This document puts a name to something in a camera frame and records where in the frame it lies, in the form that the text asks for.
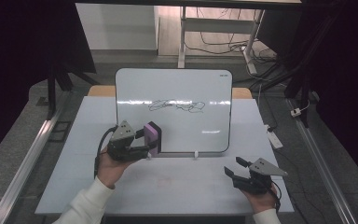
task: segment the white table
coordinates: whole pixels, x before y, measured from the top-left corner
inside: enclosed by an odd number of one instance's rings
[[[45,192],[36,208],[41,215],[58,215],[93,181],[93,164],[103,133],[116,124],[114,97],[85,97]],[[241,216],[252,208],[224,166],[249,176],[235,162],[262,157],[277,164],[255,100],[233,100],[230,146],[221,157],[153,158],[134,163],[117,182],[107,204],[109,216]],[[272,179],[282,190],[281,212],[294,212],[281,177]]]

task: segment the human hand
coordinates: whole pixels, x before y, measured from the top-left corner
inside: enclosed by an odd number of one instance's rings
[[[115,183],[121,178],[124,170],[135,161],[114,161],[106,150],[107,147],[101,151],[97,176],[105,186],[114,189]]]
[[[277,193],[277,190],[273,185],[271,185],[271,190],[275,194]],[[269,192],[257,195],[248,193],[245,190],[241,190],[241,192],[246,196],[246,198],[248,198],[255,214],[275,208],[275,198]]]

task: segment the cable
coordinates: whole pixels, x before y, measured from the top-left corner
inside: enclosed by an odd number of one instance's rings
[[[260,50],[260,51],[258,52],[258,56],[255,55],[255,50],[254,50],[254,49],[251,49],[251,52],[253,53],[253,56],[251,55],[252,59],[254,59],[255,61],[257,61],[258,63],[273,63],[273,62],[277,62],[277,59],[276,59],[275,57],[261,57],[261,56],[260,56],[261,52],[266,51],[266,50],[269,50],[269,49],[270,49],[270,48]]]
[[[246,47],[247,45],[244,44],[236,44],[236,45],[231,45],[229,46],[230,50],[233,52],[242,52],[243,50],[241,49],[241,47]]]
[[[298,176],[298,182],[300,183],[300,187],[301,187],[301,189],[302,189],[302,193],[304,194],[305,199],[307,200],[307,202],[308,202],[313,208],[315,208],[315,210],[317,210],[317,211],[319,212],[319,214],[321,214],[321,216],[324,218],[324,222],[327,223],[327,221],[326,221],[326,219],[325,219],[325,216],[324,216],[324,213],[323,213],[315,204],[313,204],[313,203],[310,201],[310,199],[307,197],[307,192],[305,191],[304,185],[303,185],[303,183],[302,183],[302,181],[301,181],[301,175],[300,175],[300,172],[299,172],[298,167],[297,167],[289,158],[287,158],[283,153],[281,153],[279,150],[274,150],[274,152],[276,152],[278,155],[281,155],[282,157],[284,157],[287,161],[289,161],[289,163],[291,163],[291,164],[295,167],[295,169],[296,169],[296,174],[297,174],[297,176]],[[289,197],[293,198],[293,197],[290,195],[289,190],[287,190],[287,193],[289,194]],[[306,221],[306,223],[309,223],[309,222],[305,219],[305,217],[304,217],[304,215],[302,214],[302,212],[301,212],[301,210],[299,209],[299,207],[296,206],[296,208],[297,208],[298,212],[300,213],[300,215],[304,218],[304,221]]]
[[[255,9],[255,11],[256,11],[256,9]],[[254,21],[255,21],[255,11],[254,11]]]
[[[202,17],[205,18],[203,12],[200,10],[199,7],[197,7],[197,18],[200,17],[199,12],[202,14]],[[228,12],[228,8],[224,9],[223,12],[225,12],[225,14],[224,14],[224,15],[221,15],[221,16],[218,17],[217,19],[220,19],[220,18],[222,18],[223,16],[225,16],[225,15],[227,14],[227,12]],[[237,20],[240,18],[240,15],[241,15],[241,9],[240,9],[240,13],[239,13],[239,15],[238,15]],[[229,37],[230,39],[229,39],[229,42],[227,42],[227,43],[208,43],[208,42],[206,42],[206,41],[204,40],[204,37],[203,37],[202,32],[200,32],[200,37],[201,37],[201,40],[202,40],[202,42],[203,42],[204,44],[206,44],[206,45],[228,45],[228,47],[230,48],[231,51],[234,51],[234,49],[237,49],[237,48],[243,46],[244,44],[246,44],[246,43],[249,41],[249,40],[243,40],[243,41],[232,42],[232,39],[233,39],[234,35],[235,35],[235,34],[233,34],[232,37]],[[231,44],[240,44],[240,45],[234,47],[234,46],[230,46]],[[211,51],[207,51],[207,50],[203,50],[203,51],[208,52],[208,53],[215,53],[215,52],[211,52]]]
[[[279,191],[279,197],[278,199],[280,200],[282,198],[282,191],[281,188],[277,185],[277,183],[275,183],[274,181],[272,181],[272,183],[275,185],[275,187],[277,187],[278,191]]]
[[[103,141],[104,141],[104,139],[106,138],[106,136],[107,136],[108,134],[110,134],[110,133],[113,133],[116,129],[117,129],[117,126],[108,129],[108,130],[103,134],[103,138],[102,138],[101,141],[100,141],[100,145],[98,145],[97,157],[98,157],[98,155],[99,155],[100,152],[101,152],[101,148],[103,147]]]
[[[281,57],[279,59],[275,59],[274,62],[281,63],[281,64],[287,64],[287,63],[295,62],[298,58],[300,58],[300,55],[305,50],[305,48],[308,45],[308,43],[312,40],[312,38],[315,37],[315,35],[317,34],[318,30],[320,30],[320,28],[322,26],[322,23],[323,22],[321,21],[317,25],[315,25],[313,30],[310,32],[310,35],[307,37],[307,39],[303,40],[303,42],[300,43],[296,49],[291,50],[289,53],[287,53],[286,55],[284,55],[283,57]],[[252,49],[252,53],[254,54],[252,59],[257,61],[258,63],[262,63],[260,61],[263,61],[264,59],[263,58],[258,58],[257,56],[255,56],[255,52],[254,52],[253,49]]]
[[[186,42],[185,42],[185,46],[186,48],[188,49],[193,49],[191,47],[189,47]],[[207,52],[207,53],[212,53],[212,54],[225,54],[225,53],[231,53],[232,50],[228,50],[228,51],[223,51],[223,52],[212,52],[212,51],[209,51],[209,50],[206,50],[206,49],[193,49],[193,50],[199,50],[199,51],[203,51],[203,52]]]
[[[274,119],[274,122],[275,122],[275,125],[274,125],[274,126],[269,126],[269,128],[268,128],[268,131],[269,131],[269,132],[272,132],[272,131],[274,131],[275,129],[278,128],[278,121],[276,120],[275,115],[274,115],[274,113],[272,112],[271,106],[269,105],[269,100],[267,99],[267,96],[266,96],[266,94],[265,94],[264,92],[263,92],[263,95],[264,95],[264,98],[266,99],[269,112],[271,112],[271,116],[272,116],[272,118]]]
[[[266,189],[267,189],[268,193],[269,193],[270,195],[272,195],[272,197],[275,198],[275,210],[276,210],[277,213],[278,213],[278,212],[279,212],[279,209],[281,208],[281,199],[278,198],[278,195],[277,195],[274,191],[272,191],[271,188],[266,188]]]
[[[310,106],[310,100],[308,100],[308,105],[306,107],[300,109],[300,111],[303,111],[303,110],[307,109],[309,106]]]
[[[249,71],[249,68],[246,66],[246,71],[248,72],[248,75],[250,77],[253,77],[255,79],[258,79],[254,84],[252,84],[250,87],[249,87],[249,90],[250,91],[253,91],[253,86],[255,86],[256,84],[258,84],[258,82],[260,80],[264,80],[264,81],[270,81],[270,79],[266,79],[264,77],[268,77],[275,69],[277,69],[278,67],[280,67],[281,65],[278,64],[278,63],[275,63],[273,64],[266,72],[264,72],[263,74],[261,74],[259,77],[255,77],[255,76],[252,76],[250,71]]]
[[[272,72],[274,70],[276,70],[277,68],[279,68],[281,65],[279,63],[275,63],[273,64],[265,73],[263,73],[260,77],[268,77],[272,74]],[[278,73],[278,75],[276,75],[275,77],[278,77],[280,76],[281,74],[283,74],[284,70],[282,70],[280,73]],[[250,91],[254,91],[254,86],[256,84],[258,84],[260,81],[271,81],[272,79],[266,79],[266,78],[259,78],[254,84],[252,84],[250,87],[249,87],[249,90]]]

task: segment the gray floor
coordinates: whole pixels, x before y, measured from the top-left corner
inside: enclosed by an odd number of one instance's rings
[[[115,73],[122,67],[156,67],[175,68],[176,57],[158,57],[150,54],[115,54],[113,52],[94,51],[94,60],[98,75],[90,75],[103,84],[114,84]],[[270,64],[258,64],[259,72],[268,69]],[[249,87],[255,80],[246,75],[243,58],[221,57],[216,58],[191,58],[186,59],[187,68],[227,69],[236,82],[234,86]],[[35,207],[43,193],[49,176],[54,169],[65,138],[66,127],[70,128],[74,121],[76,111],[81,100],[87,94],[90,85],[83,80],[72,76],[75,87],[71,93],[70,104],[66,106],[60,116],[60,124],[55,133],[50,136],[33,172],[31,173],[20,198],[7,220],[7,223],[51,223],[56,217],[41,217],[34,214]],[[324,186],[318,170],[313,162],[301,134],[296,126],[296,121],[290,116],[286,99],[282,95],[284,86],[277,86],[261,93],[258,96],[257,88],[253,92],[254,98],[259,103],[260,113],[265,123],[277,126],[275,133],[282,141],[284,148],[275,151],[280,167],[290,175],[285,178],[287,189],[296,211],[291,214],[279,214],[282,223],[342,223],[336,207]],[[43,97],[47,97],[47,82],[41,82],[30,89],[30,100],[24,107],[21,115],[13,125],[11,131],[0,145],[0,200],[5,194],[8,185],[30,148],[34,138],[40,129],[46,115],[46,104],[40,103]],[[318,146],[343,191],[354,216],[358,220],[358,168],[338,142],[334,135],[319,119],[312,100],[309,108],[310,130],[314,135]],[[114,220],[115,223],[140,223],[139,219]],[[173,223],[181,221],[185,223],[243,223],[241,219],[143,219],[143,223]]]

